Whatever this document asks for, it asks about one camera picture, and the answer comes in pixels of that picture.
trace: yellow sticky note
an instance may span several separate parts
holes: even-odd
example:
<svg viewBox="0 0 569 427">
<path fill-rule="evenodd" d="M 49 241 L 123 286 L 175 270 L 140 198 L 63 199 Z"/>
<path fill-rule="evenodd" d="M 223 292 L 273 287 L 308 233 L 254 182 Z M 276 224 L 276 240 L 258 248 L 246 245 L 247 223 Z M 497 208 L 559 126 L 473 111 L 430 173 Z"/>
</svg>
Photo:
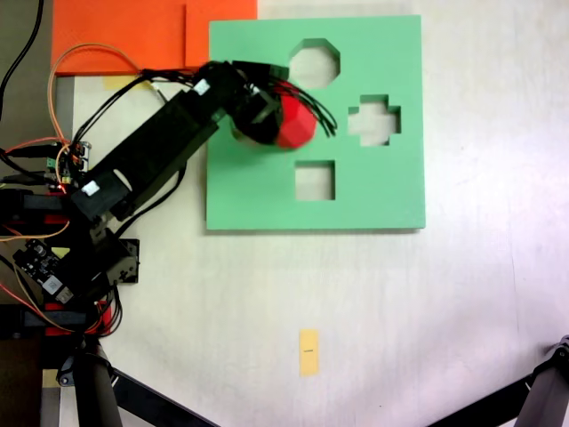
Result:
<svg viewBox="0 0 569 427">
<path fill-rule="evenodd" d="M 42 387 L 45 389 L 55 389 L 60 386 L 57 382 L 57 369 L 44 369 L 42 371 Z"/>
<path fill-rule="evenodd" d="M 301 376 L 318 374 L 318 331 L 301 329 Z"/>
<path fill-rule="evenodd" d="M 104 76 L 103 87 L 105 88 L 106 91 L 117 91 L 119 89 L 122 89 L 129 83 L 131 83 L 131 81 L 134 80 L 134 78 L 135 76 Z M 139 89 L 143 89 L 145 87 L 146 85 L 140 84 L 134 86 L 131 90 L 136 91 Z"/>
<path fill-rule="evenodd" d="M 59 258 L 63 258 L 69 253 L 70 249 L 68 247 L 53 247 L 52 252 Z"/>
</svg>

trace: white table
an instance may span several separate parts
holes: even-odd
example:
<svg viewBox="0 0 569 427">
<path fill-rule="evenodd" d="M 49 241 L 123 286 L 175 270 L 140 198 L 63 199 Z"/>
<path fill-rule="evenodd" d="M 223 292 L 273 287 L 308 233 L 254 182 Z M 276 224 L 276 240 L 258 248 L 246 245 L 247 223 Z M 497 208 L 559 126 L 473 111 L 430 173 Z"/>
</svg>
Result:
<svg viewBox="0 0 569 427">
<path fill-rule="evenodd" d="M 223 427 L 411 427 L 531 372 L 569 333 L 569 3 L 260 2 L 263 19 L 391 13 L 423 17 L 427 228 L 209 234 L 202 150 L 126 234 L 142 264 L 103 340 L 116 367 Z M 76 79 L 76 129 L 108 95 Z M 159 106 L 119 101 L 93 155 Z M 305 378 L 302 328 L 320 333 Z M 64 390 L 61 425 L 74 411 Z"/>
</svg>

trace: sticky note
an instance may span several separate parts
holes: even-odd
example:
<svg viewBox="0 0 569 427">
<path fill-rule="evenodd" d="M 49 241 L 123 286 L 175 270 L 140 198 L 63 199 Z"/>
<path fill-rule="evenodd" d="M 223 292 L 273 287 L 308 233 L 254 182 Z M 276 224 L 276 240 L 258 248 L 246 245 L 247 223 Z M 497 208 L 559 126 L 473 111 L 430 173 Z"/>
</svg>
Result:
<svg viewBox="0 0 569 427">
<path fill-rule="evenodd" d="M 299 345 L 301 376 L 318 374 L 318 331 L 316 329 L 301 329 Z"/>
<path fill-rule="evenodd" d="M 44 369 L 42 371 L 42 387 L 44 389 L 60 387 L 60 384 L 57 382 L 57 369 Z"/>
<path fill-rule="evenodd" d="M 59 258 L 63 258 L 69 253 L 70 249 L 68 247 L 53 247 L 52 252 Z"/>
</svg>

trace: green foam board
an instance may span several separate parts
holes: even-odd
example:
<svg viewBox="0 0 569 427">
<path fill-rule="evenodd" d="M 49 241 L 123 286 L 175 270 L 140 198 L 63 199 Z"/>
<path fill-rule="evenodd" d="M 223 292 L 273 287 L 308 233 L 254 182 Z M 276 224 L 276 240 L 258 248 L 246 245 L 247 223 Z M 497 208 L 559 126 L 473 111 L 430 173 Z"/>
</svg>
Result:
<svg viewBox="0 0 569 427">
<path fill-rule="evenodd" d="M 334 114 L 337 136 L 318 128 L 304 148 L 281 150 L 236 141 L 230 120 L 220 122 L 208 143 L 209 230 L 425 227 L 420 17 L 215 21 L 210 54 L 288 66 L 322 39 L 340 53 L 341 72 L 307 92 Z M 400 133 L 387 146 L 364 147 L 348 134 L 349 111 L 366 97 L 400 109 Z M 311 161 L 333 162 L 334 200 L 296 199 L 295 167 Z"/>
</svg>

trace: orange paper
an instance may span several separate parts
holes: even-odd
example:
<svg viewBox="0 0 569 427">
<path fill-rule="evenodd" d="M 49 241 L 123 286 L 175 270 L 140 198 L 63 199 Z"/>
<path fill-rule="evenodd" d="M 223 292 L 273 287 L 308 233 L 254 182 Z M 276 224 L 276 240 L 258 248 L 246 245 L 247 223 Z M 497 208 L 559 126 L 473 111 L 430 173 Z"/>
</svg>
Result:
<svg viewBox="0 0 569 427">
<path fill-rule="evenodd" d="M 53 0 L 52 63 L 80 43 L 112 44 L 141 68 L 195 68 L 208 59 L 209 21 L 257 18 L 256 0 Z M 134 70 L 96 48 L 72 53 L 58 75 Z"/>
</svg>

